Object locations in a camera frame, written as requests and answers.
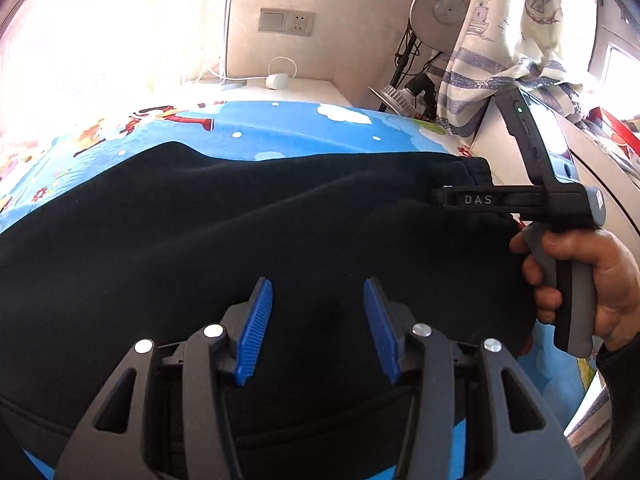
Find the curtain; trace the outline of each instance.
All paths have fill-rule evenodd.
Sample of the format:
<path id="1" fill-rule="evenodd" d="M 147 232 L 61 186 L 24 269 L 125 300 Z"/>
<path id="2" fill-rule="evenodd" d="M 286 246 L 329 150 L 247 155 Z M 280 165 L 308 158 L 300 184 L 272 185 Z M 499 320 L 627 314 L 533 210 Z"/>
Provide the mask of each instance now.
<path id="1" fill-rule="evenodd" d="M 575 19 L 578 6 L 585 14 L 582 23 Z M 564 19 L 569 8 L 570 27 Z M 571 39 L 585 24 L 594 31 L 595 0 L 471 0 L 453 54 L 429 70 L 441 82 L 438 122 L 451 133 L 472 136 L 487 100 L 512 82 L 570 120 L 579 121 L 578 95 L 586 79 L 593 34 L 591 46 L 583 42 L 587 62 L 582 55 L 578 56 L 581 64 L 568 66 L 562 56 L 563 50 L 568 58 L 574 56 L 576 43 Z"/>
<path id="2" fill-rule="evenodd" d="M 224 2 L 25 0 L 0 38 L 0 166 L 177 98 L 223 55 Z"/>

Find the screen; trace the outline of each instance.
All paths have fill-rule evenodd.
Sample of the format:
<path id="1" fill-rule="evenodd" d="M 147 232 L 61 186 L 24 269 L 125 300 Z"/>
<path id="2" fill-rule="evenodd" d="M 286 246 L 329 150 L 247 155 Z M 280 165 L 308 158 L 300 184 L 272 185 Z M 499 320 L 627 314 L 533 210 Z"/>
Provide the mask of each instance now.
<path id="1" fill-rule="evenodd" d="M 521 94 L 531 110 L 534 121 L 536 121 L 556 177 L 561 180 L 570 179 L 578 182 L 574 160 L 569 152 L 569 146 L 564 138 L 562 127 L 558 123 L 558 118 L 556 118 L 556 113 L 527 93 L 521 92 Z"/>

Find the black fabric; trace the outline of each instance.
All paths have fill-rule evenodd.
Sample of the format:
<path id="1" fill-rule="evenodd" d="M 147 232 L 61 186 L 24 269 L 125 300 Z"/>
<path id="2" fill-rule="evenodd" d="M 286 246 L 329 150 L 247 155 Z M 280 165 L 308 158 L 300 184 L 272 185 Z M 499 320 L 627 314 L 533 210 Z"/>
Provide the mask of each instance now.
<path id="1" fill-rule="evenodd" d="M 640 334 L 596 359 L 611 398 L 611 452 L 596 480 L 636 480 L 640 472 Z"/>
<path id="2" fill-rule="evenodd" d="M 430 201 L 431 189 L 489 180 L 484 160 L 441 153 L 143 152 L 2 234 L 5 420 L 54 465 L 133 343 L 187 338 L 266 276 L 274 306 L 255 376 L 225 394 L 246 478 L 384 470 L 398 459 L 408 395 L 381 372 L 364 279 L 379 277 L 449 338 L 497 337 L 517 353 L 530 335 L 536 309 L 508 250 L 513 219 Z"/>
<path id="3" fill-rule="evenodd" d="M 43 480 L 36 466 L 25 455 L 9 428 L 0 417 L 0 478 Z"/>

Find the wall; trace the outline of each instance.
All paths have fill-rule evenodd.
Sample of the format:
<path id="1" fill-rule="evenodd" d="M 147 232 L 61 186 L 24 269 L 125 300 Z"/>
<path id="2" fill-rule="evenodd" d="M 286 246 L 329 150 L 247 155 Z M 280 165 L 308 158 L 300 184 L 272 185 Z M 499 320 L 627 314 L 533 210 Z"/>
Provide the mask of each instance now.
<path id="1" fill-rule="evenodd" d="M 413 0 L 232 0 L 227 75 L 265 75 L 274 56 L 298 64 L 303 78 L 332 81 L 353 104 L 377 108 L 367 86 L 388 83 L 393 55 L 402 38 Z M 316 13 L 309 38 L 257 31 L 261 7 L 309 10 Z M 422 51 L 427 59 L 430 50 Z M 416 60 L 414 69 L 424 62 Z M 274 62 L 285 71 L 289 62 Z"/>
<path id="2" fill-rule="evenodd" d="M 590 72 L 597 78 L 603 73 L 609 43 L 640 59 L 638 35 L 622 19 L 620 8 L 614 0 L 602 0 L 602 5 L 598 7 L 596 44 L 590 66 Z"/>

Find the red flower print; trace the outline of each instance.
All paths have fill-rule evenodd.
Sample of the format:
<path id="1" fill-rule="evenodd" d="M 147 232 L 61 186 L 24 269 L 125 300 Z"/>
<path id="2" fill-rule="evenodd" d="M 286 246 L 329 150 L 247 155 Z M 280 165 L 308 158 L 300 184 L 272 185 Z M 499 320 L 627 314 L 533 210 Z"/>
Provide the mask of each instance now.
<path id="1" fill-rule="evenodd" d="M 0 213 L 4 211 L 4 208 L 9 205 L 11 202 L 12 196 L 5 196 L 4 198 L 0 198 Z"/>
<path id="2" fill-rule="evenodd" d="M 462 156 L 473 156 L 473 153 L 471 153 L 466 146 L 458 146 L 458 152 Z"/>
<path id="3" fill-rule="evenodd" d="M 33 198 L 31 199 L 32 202 L 37 202 L 38 200 L 40 200 L 41 198 L 44 197 L 44 194 L 47 192 L 47 188 L 43 187 L 42 189 L 37 190 L 36 194 L 33 195 Z"/>

